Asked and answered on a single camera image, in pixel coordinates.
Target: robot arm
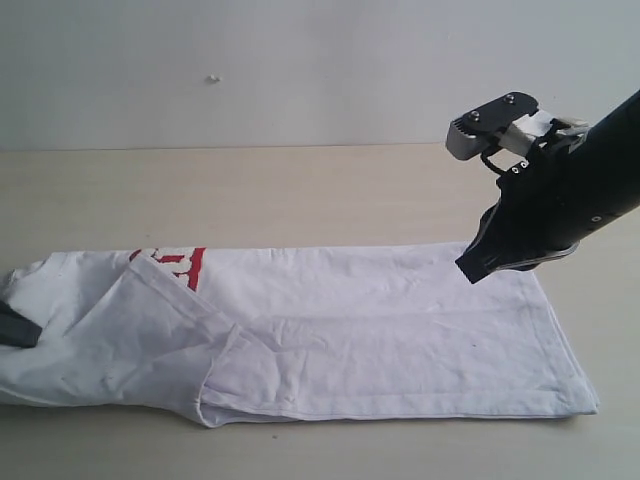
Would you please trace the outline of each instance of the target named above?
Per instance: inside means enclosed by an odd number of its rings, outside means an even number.
[[[476,283],[494,271],[529,270],[574,252],[584,237],[640,205],[640,91],[593,128],[554,118],[509,93],[451,122],[446,146],[480,155],[499,175],[500,199],[456,264]],[[508,170],[502,149],[523,157]]]

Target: wall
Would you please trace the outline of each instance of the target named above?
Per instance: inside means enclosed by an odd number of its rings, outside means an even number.
[[[640,87],[637,0],[0,0],[0,149],[442,141]],[[207,84],[209,74],[218,84]]]

